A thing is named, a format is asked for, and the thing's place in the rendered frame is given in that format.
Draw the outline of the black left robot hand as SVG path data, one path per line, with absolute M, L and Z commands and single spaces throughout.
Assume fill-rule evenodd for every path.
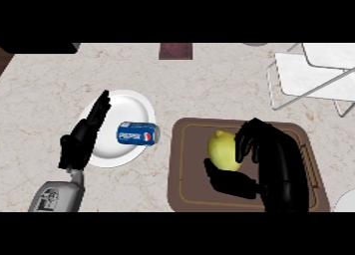
M 61 137 L 59 167 L 67 170 L 83 170 L 90 161 L 98 134 L 111 109 L 110 91 L 104 90 L 85 119 L 70 134 Z

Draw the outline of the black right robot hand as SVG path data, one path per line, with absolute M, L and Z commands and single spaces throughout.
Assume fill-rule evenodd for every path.
M 235 135 L 235 161 L 247 155 L 259 166 L 259 180 L 216 167 L 204 160 L 213 189 L 241 198 L 260 199 L 266 212 L 309 211 L 309 186 L 300 148 L 293 137 L 260 119 L 246 122 Z

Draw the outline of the yellow lemon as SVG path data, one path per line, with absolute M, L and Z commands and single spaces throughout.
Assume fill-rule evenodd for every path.
M 235 161 L 235 135 L 218 130 L 207 142 L 207 153 L 213 165 L 221 170 L 238 171 L 241 164 Z

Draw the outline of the brown tray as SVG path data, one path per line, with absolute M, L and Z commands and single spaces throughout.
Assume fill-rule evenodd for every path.
M 237 133 L 244 121 L 184 118 L 173 129 L 169 203 L 178 212 L 262 212 L 260 196 L 246 199 L 218 192 L 210 185 L 203 161 L 209 158 L 207 142 L 221 129 Z M 305 129 L 293 123 L 271 124 L 296 140 L 303 156 L 309 185 L 309 211 L 330 212 L 311 141 Z

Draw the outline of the blue soda can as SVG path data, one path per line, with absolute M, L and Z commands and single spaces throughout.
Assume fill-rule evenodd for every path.
M 119 126 L 117 139 L 122 144 L 156 145 L 161 129 L 154 123 L 123 122 Z

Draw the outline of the white plate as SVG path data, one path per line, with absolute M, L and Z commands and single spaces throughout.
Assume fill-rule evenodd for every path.
M 111 109 L 98 133 L 89 164 L 117 167 L 132 162 L 145 151 L 144 145 L 122 144 L 117 131 L 123 122 L 156 123 L 157 115 L 148 98 L 130 90 L 110 91 Z

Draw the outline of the white round object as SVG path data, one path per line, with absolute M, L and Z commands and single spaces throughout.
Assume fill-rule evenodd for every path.
M 355 212 L 355 189 L 342 195 L 336 203 L 334 212 Z

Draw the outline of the black appliance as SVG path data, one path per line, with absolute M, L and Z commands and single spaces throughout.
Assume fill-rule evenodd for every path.
M 76 54 L 80 43 L 0 43 L 11 54 Z

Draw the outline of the dark red square block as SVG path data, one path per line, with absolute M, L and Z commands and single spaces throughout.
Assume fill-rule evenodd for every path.
M 161 43 L 161 60 L 191 60 L 192 43 Z

